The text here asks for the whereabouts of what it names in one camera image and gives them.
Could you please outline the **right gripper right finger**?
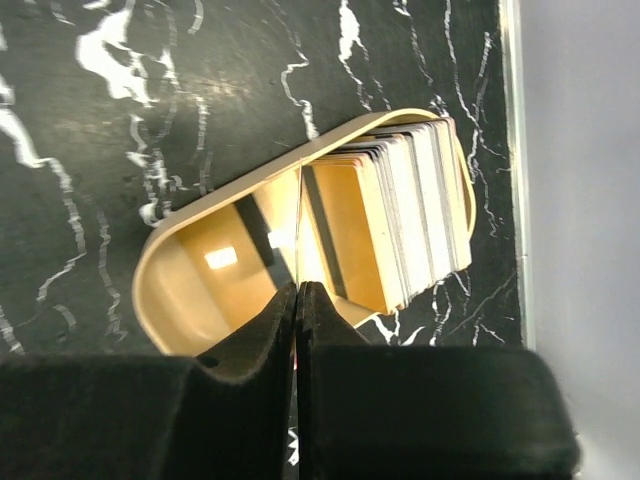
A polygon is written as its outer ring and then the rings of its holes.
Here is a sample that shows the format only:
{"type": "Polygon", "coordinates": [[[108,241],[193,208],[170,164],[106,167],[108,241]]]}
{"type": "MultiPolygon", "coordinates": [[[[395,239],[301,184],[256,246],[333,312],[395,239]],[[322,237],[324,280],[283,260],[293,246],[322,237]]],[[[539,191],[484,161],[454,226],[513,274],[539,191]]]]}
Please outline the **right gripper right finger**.
{"type": "Polygon", "coordinates": [[[570,479],[581,451],[534,352],[368,343],[324,286],[297,299],[303,479],[570,479]]]}

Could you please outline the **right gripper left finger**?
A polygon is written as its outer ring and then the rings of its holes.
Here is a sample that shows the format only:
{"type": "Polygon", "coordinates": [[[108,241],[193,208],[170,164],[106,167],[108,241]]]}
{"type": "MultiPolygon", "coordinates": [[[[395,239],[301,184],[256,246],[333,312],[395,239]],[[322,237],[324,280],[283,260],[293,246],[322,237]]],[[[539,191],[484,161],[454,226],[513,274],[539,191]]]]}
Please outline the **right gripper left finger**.
{"type": "Polygon", "coordinates": [[[296,297],[195,357],[4,357],[2,477],[281,478],[296,297]]]}

